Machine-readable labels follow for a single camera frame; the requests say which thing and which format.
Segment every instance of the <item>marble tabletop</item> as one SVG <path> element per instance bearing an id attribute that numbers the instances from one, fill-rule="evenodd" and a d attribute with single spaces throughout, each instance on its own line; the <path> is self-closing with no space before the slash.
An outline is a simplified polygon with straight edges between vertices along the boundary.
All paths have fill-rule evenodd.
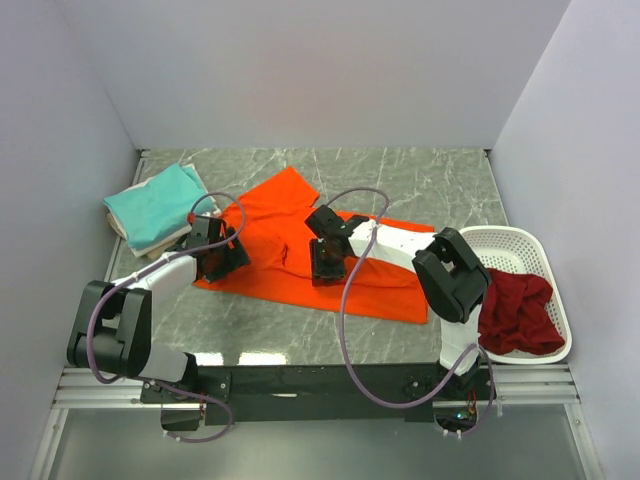
<path id="1" fill-rule="evenodd" d="M 139 181 L 169 165 L 193 163 L 209 190 L 232 195 L 293 166 L 318 191 L 318 205 L 354 186 L 389 194 L 387 216 L 460 229 L 506 225 L 504 209 L 481 149 L 337 148 L 194 149 L 143 152 Z M 228 203 L 218 199 L 221 208 Z M 354 193 L 336 202 L 341 210 L 375 213 L 382 202 Z M 120 242 L 111 278 L 148 263 Z M 357 363 L 430 362 L 440 350 L 439 319 L 423 326 L 348 316 L 347 338 Z M 153 313 L 153 341 L 193 352 L 209 365 L 342 363 L 338 315 L 192 286 L 178 291 Z"/>

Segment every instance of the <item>dark red cloth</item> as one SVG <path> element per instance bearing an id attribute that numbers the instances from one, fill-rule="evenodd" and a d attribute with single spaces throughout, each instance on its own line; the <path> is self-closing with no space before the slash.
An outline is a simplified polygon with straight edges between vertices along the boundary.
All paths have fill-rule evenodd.
<path id="1" fill-rule="evenodd" d="M 553 288 L 544 278 L 489 269 L 491 285 L 479 319 L 480 345 L 504 355 L 513 350 L 544 355 L 564 345 L 544 309 Z"/>

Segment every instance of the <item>white laundry basket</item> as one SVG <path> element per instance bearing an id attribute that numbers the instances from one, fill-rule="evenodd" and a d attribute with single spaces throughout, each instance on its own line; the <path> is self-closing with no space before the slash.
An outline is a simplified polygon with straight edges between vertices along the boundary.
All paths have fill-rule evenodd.
<path id="1" fill-rule="evenodd" d="M 533 355 L 519 350 L 505 355 L 489 352 L 491 360 L 513 365 L 541 365 L 564 359 L 571 350 L 571 330 L 540 242 L 530 233 L 513 227 L 467 227 L 460 230 L 460 233 L 485 267 L 509 273 L 533 273 L 545 278 L 553 287 L 553 295 L 546 310 L 556 330 L 564 338 L 564 346 L 547 355 Z"/>

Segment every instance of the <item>folded teal towel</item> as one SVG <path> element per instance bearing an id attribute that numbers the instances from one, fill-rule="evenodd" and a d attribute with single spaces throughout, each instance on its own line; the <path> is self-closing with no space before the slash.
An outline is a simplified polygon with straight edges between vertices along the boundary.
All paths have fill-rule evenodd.
<path id="1" fill-rule="evenodd" d="M 104 203 L 122 224 L 129 246 L 143 250 L 186 227 L 187 213 L 205 193 L 195 170 L 174 164 L 145 186 L 107 197 Z M 213 209 L 213 200 L 207 198 L 196 213 Z"/>

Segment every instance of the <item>orange shirt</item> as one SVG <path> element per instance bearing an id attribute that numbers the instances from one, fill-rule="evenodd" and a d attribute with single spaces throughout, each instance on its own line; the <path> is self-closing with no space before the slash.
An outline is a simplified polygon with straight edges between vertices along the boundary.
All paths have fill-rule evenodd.
<path id="1" fill-rule="evenodd" d="M 338 312 L 343 284 L 311 285 L 309 241 L 315 238 L 305 225 L 315 210 L 316 192 L 288 167 L 253 190 L 241 195 L 247 224 L 240 233 L 251 264 L 221 280 L 195 285 L 209 290 L 239 293 L 273 302 Z M 353 213 L 337 212 L 343 219 Z M 240 209 L 229 206 L 222 214 L 228 225 L 238 226 Z M 414 232 L 433 227 L 383 219 L 385 225 Z M 347 258 L 347 274 L 356 259 Z M 427 322 L 427 302 L 415 273 L 379 260 L 367 259 L 351 286 L 347 313 L 410 323 Z"/>

